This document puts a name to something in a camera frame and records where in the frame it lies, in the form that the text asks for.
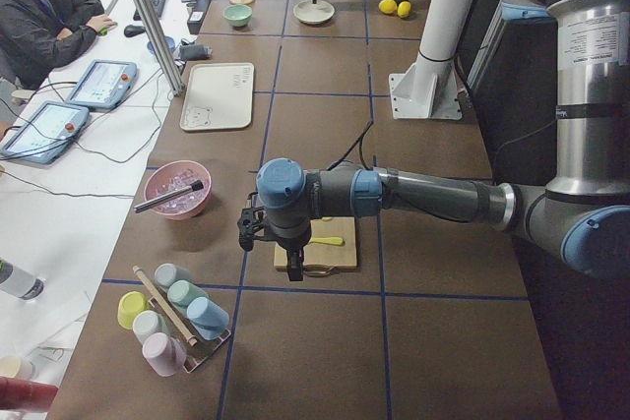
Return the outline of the cream plate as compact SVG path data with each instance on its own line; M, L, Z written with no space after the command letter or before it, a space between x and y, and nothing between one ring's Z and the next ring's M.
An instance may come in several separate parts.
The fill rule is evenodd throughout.
M293 15L305 25L322 25L333 18L336 13L335 7L324 0L313 3L311 0L304 0L293 7Z

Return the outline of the yellow plastic knife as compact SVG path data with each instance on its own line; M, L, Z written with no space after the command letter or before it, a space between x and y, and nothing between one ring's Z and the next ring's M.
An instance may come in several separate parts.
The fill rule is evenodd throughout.
M341 247L345 244L345 239L340 236L312 237L309 243Z

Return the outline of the green bowl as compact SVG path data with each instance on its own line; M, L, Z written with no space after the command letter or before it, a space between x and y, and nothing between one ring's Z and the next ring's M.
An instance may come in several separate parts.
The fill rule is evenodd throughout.
M233 4L223 9L225 21L233 28L246 27L252 18L253 10L248 5Z

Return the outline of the yellow lemon right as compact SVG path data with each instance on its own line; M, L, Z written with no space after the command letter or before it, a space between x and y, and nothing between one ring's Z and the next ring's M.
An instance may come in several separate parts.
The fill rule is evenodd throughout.
M410 1L402 1L398 4L397 16L400 19L406 19L412 12L412 4Z

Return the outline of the blue cup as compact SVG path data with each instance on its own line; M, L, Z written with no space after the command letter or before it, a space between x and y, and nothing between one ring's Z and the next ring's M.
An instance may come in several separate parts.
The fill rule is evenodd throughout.
M195 298L188 305L186 316L205 340L218 338L229 324L229 314L206 297Z

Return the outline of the green cup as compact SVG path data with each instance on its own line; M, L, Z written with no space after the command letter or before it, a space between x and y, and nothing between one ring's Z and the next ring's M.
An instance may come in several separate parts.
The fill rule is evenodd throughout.
M167 289L169 303L183 317L186 316L190 303L200 297L208 298L208 293L185 279L173 282Z

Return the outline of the grey cup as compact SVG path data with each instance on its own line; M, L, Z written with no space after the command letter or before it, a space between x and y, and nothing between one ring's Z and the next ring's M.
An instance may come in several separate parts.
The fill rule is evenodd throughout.
M163 263L154 271L155 283L164 290L179 280L195 281L194 275L188 269L173 263Z

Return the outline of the white cup rack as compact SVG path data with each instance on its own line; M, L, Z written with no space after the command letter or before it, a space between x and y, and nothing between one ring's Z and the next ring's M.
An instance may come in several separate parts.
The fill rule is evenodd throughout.
M183 368L179 371L188 374L194 372L212 358L222 346L227 344L231 337L229 324L218 338L212 340L203 339L187 316L183 317L171 306L167 299L167 292L159 287L144 269L134 266L133 273L148 292L146 295L149 304L147 310L156 311L166 318L172 330L170 336L178 340L186 351L186 361Z

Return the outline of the pink cup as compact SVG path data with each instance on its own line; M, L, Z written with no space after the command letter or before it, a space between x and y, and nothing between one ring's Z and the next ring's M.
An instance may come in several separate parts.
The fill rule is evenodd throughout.
M186 351L179 341L163 332L156 332L144 341L142 354L162 377L174 375L183 368L186 361Z

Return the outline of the white cup on rack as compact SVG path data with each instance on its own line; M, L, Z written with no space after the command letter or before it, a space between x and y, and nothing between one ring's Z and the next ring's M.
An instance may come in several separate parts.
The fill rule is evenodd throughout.
M167 335L172 334L166 318L153 310L143 311L135 317L132 324L132 332L140 344L143 344L151 335L158 332Z

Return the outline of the yellow cup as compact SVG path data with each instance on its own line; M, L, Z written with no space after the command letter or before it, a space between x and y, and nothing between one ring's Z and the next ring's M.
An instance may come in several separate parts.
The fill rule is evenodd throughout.
M117 306L117 322L120 327L130 330L134 320L149 307L146 295L139 291L130 291L123 294Z

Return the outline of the black computer mouse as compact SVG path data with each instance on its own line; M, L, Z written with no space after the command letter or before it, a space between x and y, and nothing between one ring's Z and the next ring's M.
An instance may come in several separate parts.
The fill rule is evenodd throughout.
M142 26L128 25L124 28L123 34L127 38L135 37L146 32Z

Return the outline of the teach pendant far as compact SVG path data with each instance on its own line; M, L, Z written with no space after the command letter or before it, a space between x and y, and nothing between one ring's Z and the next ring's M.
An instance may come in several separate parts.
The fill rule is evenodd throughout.
M65 102L89 110L112 110L131 91L138 74L134 62L94 60Z

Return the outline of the seated person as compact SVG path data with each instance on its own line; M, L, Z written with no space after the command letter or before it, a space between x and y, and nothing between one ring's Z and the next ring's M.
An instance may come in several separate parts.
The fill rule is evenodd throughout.
M1 0L1 49L26 89L38 88L116 25L99 0Z

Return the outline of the teach pendant near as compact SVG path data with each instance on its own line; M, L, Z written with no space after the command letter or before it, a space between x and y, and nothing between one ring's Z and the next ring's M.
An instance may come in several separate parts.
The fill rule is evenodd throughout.
M49 164L74 142L89 118L86 107L46 101L1 148L1 156Z

